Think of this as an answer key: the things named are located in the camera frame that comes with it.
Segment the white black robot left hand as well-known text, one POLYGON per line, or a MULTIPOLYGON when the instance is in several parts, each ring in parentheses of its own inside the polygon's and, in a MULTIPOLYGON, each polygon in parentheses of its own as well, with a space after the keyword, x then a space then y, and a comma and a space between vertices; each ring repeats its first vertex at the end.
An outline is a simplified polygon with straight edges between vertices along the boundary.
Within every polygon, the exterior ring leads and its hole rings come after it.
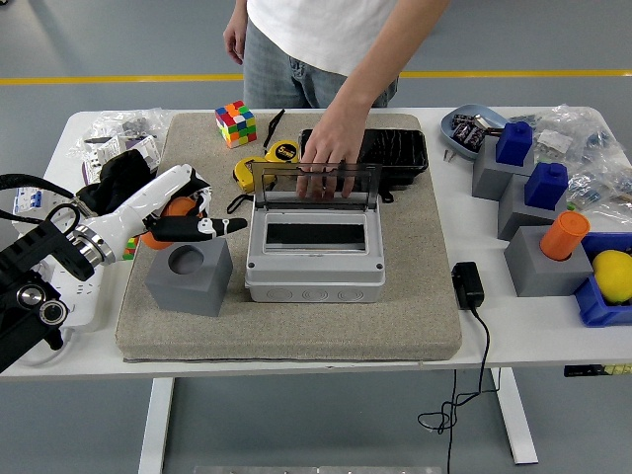
POLYGON ((88 219, 85 225, 95 233, 97 249, 107 263, 122 256, 130 238, 145 232, 158 241, 201 242, 247 227, 244 218, 213 218, 211 195, 210 184, 192 166, 176 165, 142 187, 114 212, 88 219), (161 215, 173 198, 189 195, 197 197, 197 209, 191 215, 161 215))

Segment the person's right hand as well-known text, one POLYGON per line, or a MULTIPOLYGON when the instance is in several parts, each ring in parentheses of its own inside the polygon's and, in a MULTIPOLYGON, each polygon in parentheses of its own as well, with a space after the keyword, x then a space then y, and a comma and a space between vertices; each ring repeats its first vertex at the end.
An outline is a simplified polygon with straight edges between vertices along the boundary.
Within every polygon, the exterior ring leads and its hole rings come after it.
POLYGON ((223 33, 225 51, 239 65, 244 60, 246 30, 243 23, 229 23, 223 33))

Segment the person's left hand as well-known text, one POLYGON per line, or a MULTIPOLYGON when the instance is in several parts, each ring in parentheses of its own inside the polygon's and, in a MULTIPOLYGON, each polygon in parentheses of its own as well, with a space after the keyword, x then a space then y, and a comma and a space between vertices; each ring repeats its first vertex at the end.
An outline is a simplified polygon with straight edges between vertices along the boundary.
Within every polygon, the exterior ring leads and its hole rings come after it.
POLYGON ((342 162, 354 164, 371 105, 332 103, 312 130, 300 163, 303 171, 325 172, 342 162))

